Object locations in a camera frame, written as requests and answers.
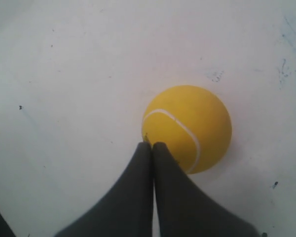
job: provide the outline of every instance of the white floor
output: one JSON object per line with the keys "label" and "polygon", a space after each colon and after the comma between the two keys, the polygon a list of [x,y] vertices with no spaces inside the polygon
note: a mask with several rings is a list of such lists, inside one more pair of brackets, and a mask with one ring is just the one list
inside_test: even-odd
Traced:
{"label": "white floor", "polygon": [[296,0],[0,0],[0,212],[14,233],[53,236],[94,205],[149,101],[179,84],[217,94],[233,123],[226,157],[193,181],[261,233],[296,237]]}

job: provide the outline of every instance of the yellow ball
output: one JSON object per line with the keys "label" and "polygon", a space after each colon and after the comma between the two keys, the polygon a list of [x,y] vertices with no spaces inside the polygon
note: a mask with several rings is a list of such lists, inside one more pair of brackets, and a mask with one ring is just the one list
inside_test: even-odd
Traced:
{"label": "yellow ball", "polygon": [[148,105],[142,136],[152,145],[167,144],[170,153],[188,174],[216,164],[231,140],[231,121],[220,99],[191,85],[171,87]]}

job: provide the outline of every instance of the white seam line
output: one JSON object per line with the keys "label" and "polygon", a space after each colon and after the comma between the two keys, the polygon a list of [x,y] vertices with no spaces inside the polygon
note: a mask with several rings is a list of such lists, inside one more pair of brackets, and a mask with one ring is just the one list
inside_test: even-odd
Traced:
{"label": "white seam line", "polygon": [[192,138],[193,142],[195,143],[195,146],[196,146],[196,157],[195,157],[195,162],[194,164],[191,166],[191,168],[187,171],[187,173],[189,174],[190,172],[192,172],[194,170],[194,168],[198,165],[199,163],[199,159],[200,159],[200,156],[201,156],[201,145],[197,139],[197,137],[183,124],[181,123],[179,120],[177,120],[172,114],[170,114],[168,111],[164,110],[164,109],[156,109],[156,110],[153,110],[151,112],[149,112],[143,119],[143,123],[144,121],[152,114],[155,114],[155,113],[162,113],[162,114],[165,114],[167,115],[169,118],[171,118],[172,120],[174,120],[174,122],[176,122],[179,126],[181,126],[181,128],[183,128],[183,130],[185,132],[188,133],[188,135],[190,135],[190,137]]}

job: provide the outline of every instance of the tennis ball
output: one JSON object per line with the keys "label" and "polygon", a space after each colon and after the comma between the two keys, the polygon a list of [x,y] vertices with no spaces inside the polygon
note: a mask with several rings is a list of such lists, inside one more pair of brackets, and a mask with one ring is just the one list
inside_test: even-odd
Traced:
{"label": "tennis ball", "polygon": [[142,126],[144,141],[164,142],[187,174],[216,164],[231,140],[231,121],[220,99],[191,85],[171,87],[148,105]]}

